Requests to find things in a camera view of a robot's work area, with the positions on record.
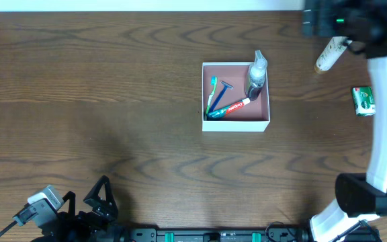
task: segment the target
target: white background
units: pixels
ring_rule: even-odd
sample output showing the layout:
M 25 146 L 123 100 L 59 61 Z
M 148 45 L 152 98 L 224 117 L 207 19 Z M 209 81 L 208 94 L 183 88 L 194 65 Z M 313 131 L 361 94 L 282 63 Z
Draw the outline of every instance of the white background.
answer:
M 302 10 L 304 0 L 0 0 L 0 11 Z

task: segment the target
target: white box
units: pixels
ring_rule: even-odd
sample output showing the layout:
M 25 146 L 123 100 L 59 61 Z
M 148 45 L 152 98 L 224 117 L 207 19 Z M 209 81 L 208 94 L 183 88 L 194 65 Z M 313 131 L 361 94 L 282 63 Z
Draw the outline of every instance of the white box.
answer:
M 246 98 L 244 84 L 250 64 L 252 63 L 202 63 L 202 131 L 263 132 L 267 128 L 270 122 L 267 74 L 261 95 L 255 101 L 230 113 L 221 120 L 205 120 L 208 96 L 213 90 L 211 76 L 217 76 L 218 78 L 212 104 L 220 91 L 223 90 L 221 81 L 225 81 L 234 87 L 226 90 L 223 98 L 215 108 L 217 110 Z

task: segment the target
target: wooden table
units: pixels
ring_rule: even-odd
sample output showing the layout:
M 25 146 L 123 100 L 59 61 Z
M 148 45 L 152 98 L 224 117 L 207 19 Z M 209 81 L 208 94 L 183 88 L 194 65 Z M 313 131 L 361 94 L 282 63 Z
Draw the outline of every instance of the wooden table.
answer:
M 300 223 L 334 198 L 341 172 L 365 172 L 372 118 L 350 87 L 362 56 L 328 73 L 327 39 L 298 12 L 0 13 L 0 230 L 48 184 L 77 194 L 103 174 L 120 220 L 160 227 Z M 264 133 L 201 131 L 201 65 L 269 63 Z M 374 223 L 387 241 L 387 217 Z M 14 227 L 2 241 L 40 230 Z

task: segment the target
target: toothpaste tube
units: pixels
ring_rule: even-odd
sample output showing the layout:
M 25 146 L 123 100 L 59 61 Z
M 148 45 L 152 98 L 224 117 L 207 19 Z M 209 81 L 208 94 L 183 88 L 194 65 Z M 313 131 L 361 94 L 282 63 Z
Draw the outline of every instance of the toothpaste tube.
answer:
M 213 112 L 207 114 L 207 117 L 211 120 L 221 119 L 225 115 L 228 115 L 231 112 L 233 112 L 235 110 L 239 110 L 240 108 L 246 106 L 248 103 L 250 103 L 249 98 L 242 99 L 239 102 L 236 102 L 234 104 L 226 106 L 225 108 L 220 108 L 219 110 L 216 110 L 216 111 L 213 111 Z

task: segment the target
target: toothbrush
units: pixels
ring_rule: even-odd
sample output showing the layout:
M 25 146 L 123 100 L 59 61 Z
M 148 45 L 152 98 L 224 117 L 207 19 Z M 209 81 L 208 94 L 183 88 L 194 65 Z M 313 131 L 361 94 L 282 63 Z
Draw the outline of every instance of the toothbrush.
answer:
M 218 78 L 217 78 L 217 77 L 212 77 L 212 85 L 213 85 L 214 87 L 213 87 L 213 91 L 212 91 L 211 94 L 208 96 L 208 103 L 207 103 L 206 117 L 207 117 L 208 111 L 210 110 L 210 104 L 212 103 L 212 98 L 213 98 L 214 92 L 216 91 L 216 86 L 217 86 L 217 84 L 218 84 Z

